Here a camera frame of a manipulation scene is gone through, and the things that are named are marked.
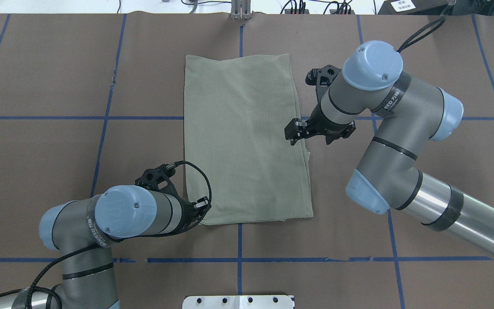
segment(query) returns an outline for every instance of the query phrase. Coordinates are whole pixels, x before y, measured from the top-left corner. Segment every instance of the metal bracket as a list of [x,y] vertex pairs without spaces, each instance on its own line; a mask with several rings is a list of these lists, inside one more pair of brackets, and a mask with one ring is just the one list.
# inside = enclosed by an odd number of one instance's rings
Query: metal bracket
[[251,19],[251,0],[231,0],[232,19]]
[[292,295],[235,295],[186,297],[182,309],[294,309]]

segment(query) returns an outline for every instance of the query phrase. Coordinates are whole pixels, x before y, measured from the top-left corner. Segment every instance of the silver metal tube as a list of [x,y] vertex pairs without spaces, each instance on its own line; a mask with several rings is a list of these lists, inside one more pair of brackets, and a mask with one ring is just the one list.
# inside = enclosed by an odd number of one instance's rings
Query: silver metal tube
[[430,224],[436,221],[447,209],[450,198],[451,188],[448,184],[428,174],[423,174],[422,184],[417,195],[403,211],[418,219],[420,223]]
[[461,215],[445,232],[487,251],[494,259],[494,208],[464,194]]
[[[7,295],[6,297],[0,297],[0,309],[11,309],[12,303],[16,299],[18,294]],[[32,296],[32,308],[33,309],[45,309],[47,303],[47,294],[41,292],[34,292]]]
[[417,195],[402,210],[424,225],[484,250],[494,259],[494,208],[423,174]]

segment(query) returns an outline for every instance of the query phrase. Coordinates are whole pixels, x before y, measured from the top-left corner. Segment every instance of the light blue joint cap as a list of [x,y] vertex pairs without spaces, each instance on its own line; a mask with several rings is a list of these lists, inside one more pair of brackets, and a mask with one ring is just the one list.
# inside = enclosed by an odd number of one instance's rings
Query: light blue joint cap
[[119,300],[117,300],[110,308],[108,309],[119,309]]
[[390,209],[388,202],[357,169],[353,170],[352,177],[346,186],[346,195],[355,203],[377,215],[384,215]]
[[69,201],[65,204],[55,206],[49,210],[41,217],[39,222],[39,238],[43,241],[45,247],[53,251],[58,251],[58,248],[53,242],[53,226],[54,222],[57,220],[60,212],[69,204],[77,201]]
[[94,208],[94,218],[108,235],[127,238],[146,231],[157,214],[155,198],[145,188],[122,185],[104,192]]
[[440,127],[430,138],[433,141],[443,141],[449,137],[461,123],[462,115],[464,114],[464,107],[458,98],[448,94],[442,88],[438,87],[438,89],[443,94],[443,116],[441,117]]
[[381,90],[400,78],[404,61],[394,47],[383,41],[360,45],[343,66],[343,77],[361,90]]

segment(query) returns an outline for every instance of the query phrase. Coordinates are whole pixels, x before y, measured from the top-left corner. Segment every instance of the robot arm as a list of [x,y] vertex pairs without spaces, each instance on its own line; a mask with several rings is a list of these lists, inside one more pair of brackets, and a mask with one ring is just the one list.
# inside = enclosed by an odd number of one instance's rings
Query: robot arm
[[346,194],[383,215],[394,208],[423,225],[482,248],[494,258],[494,209],[413,167],[428,140],[441,141],[459,125],[459,100],[403,71],[400,53],[382,41],[363,43],[343,69],[330,65],[306,77],[318,104],[306,122],[286,127],[291,144],[324,135],[347,138],[365,109],[384,118],[349,181]]
[[[164,164],[145,170],[135,185],[114,186],[102,195],[67,202],[43,215],[39,236],[47,248],[62,256],[63,283],[53,290],[63,308],[119,309],[110,247],[132,237],[177,235],[203,219],[211,207],[211,189],[209,198],[197,202],[180,197],[169,178],[181,164],[201,172],[186,161]],[[159,188],[162,182],[167,185]],[[0,309],[24,309],[26,303],[33,309],[57,308],[55,298],[34,291],[0,297]]]

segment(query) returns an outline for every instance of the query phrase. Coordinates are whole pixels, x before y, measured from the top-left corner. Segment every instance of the white label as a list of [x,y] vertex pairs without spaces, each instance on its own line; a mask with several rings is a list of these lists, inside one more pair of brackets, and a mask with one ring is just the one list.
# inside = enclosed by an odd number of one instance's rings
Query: white label
[[406,10],[412,10],[416,8],[413,2],[411,2],[411,0],[399,0],[395,2],[390,2],[390,4],[392,4],[392,7],[394,8],[394,10],[396,10],[396,12],[403,12]]

